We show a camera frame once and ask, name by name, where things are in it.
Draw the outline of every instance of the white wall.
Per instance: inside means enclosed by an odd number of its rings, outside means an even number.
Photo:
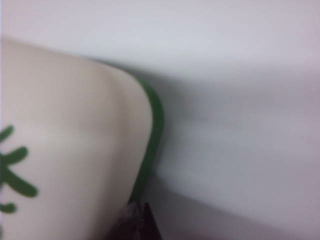
[[[320,239],[320,2],[3,0],[2,33],[122,66],[167,113],[165,239]]]

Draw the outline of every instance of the green printed design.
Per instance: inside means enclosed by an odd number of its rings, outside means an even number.
[[[6,138],[8,138],[14,131],[13,126],[9,126],[3,131],[0,132],[0,142],[3,142]],[[12,164],[16,164],[22,161],[28,154],[28,150],[26,147],[22,146],[18,149],[10,152],[8,154],[0,153],[0,188],[2,188],[3,184],[8,184],[13,190],[17,191],[23,196],[33,198],[38,195],[38,190],[32,186],[30,183],[21,179],[17,175],[15,175],[10,169],[9,166]],[[0,211],[4,213],[14,213],[17,210],[17,207],[14,203],[6,203],[0,204]]]

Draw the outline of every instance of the white surface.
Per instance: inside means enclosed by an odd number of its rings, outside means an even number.
[[[1,143],[28,156],[10,169],[38,188],[4,184],[3,240],[102,239],[129,201],[152,127],[146,93],[127,73],[1,39]]]
[[[149,77],[167,239],[320,238],[319,1],[4,0],[2,32]]]

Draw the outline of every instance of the cream plastic object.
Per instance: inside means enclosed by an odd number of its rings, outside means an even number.
[[[3,182],[4,240],[101,238],[129,200],[152,129],[152,109],[129,74],[87,59],[1,39],[1,143],[27,156],[9,170],[34,186]]]

